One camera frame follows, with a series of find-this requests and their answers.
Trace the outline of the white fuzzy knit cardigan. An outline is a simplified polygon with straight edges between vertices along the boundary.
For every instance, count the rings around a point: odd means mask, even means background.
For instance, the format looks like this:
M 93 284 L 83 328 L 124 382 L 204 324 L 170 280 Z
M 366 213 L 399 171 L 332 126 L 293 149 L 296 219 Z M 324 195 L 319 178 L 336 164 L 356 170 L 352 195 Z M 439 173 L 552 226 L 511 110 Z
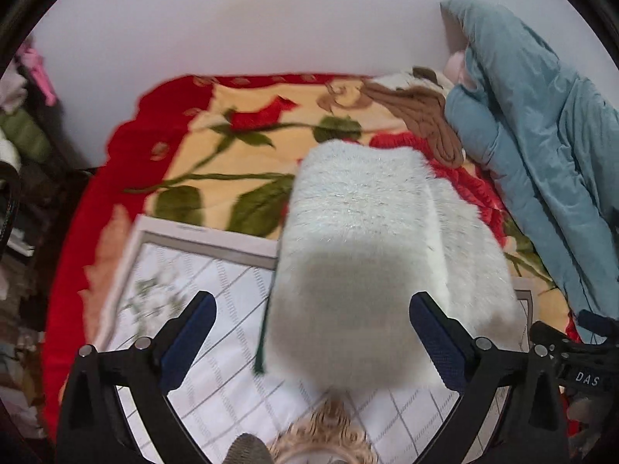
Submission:
M 255 368 L 319 389 L 434 387 L 409 320 L 420 291 L 470 334 L 522 347 L 523 308 L 479 209 L 417 150 L 322 143 L 294 180 Z

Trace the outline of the cluttered clothes rack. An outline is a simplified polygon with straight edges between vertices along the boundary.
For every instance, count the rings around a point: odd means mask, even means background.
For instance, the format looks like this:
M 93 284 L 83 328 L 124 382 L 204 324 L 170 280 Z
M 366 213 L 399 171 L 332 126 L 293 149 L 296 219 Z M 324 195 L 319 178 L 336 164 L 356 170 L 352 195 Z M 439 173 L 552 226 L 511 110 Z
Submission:
M 42 343 L 56 176 L 59 99 L 42 53 L 27 38 L 1 77 L 1 411 L 19 435 L 43 440 Z

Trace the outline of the blue quilted duvet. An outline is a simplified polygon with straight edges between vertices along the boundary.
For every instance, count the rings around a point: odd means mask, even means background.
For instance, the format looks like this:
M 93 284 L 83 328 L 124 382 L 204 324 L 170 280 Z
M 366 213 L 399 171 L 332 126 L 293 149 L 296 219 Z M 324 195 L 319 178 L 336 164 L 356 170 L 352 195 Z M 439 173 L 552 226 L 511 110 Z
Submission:
M 444 0 L 467 40 L 448 123 L 573 313 L 618 314 L 618 112 L 504 6 Z

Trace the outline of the red floral blanket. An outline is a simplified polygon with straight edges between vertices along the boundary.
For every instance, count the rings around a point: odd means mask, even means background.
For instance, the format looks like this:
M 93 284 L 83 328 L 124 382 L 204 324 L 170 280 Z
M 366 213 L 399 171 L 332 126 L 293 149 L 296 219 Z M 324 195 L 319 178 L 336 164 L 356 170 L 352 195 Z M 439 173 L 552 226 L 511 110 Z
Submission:
M 43 419 L 54 432 L 78 347 L 102 328 L 102 310 L 140 214 L 274 239 L 293 176 L 319 143 L 343 139 L 421 151 L 435 176 L 479 209 L 518 275 L 541 290 L 542 319 L 574 336 L 557 289 L 504 209 L 489 176 L 468 161 L 444 107 L 449 81 L 416 68 L 402 99 L 368 93 L 336 74 L 173 78 L 145 93 L 107 144 L 64 238 L 43 348 Z

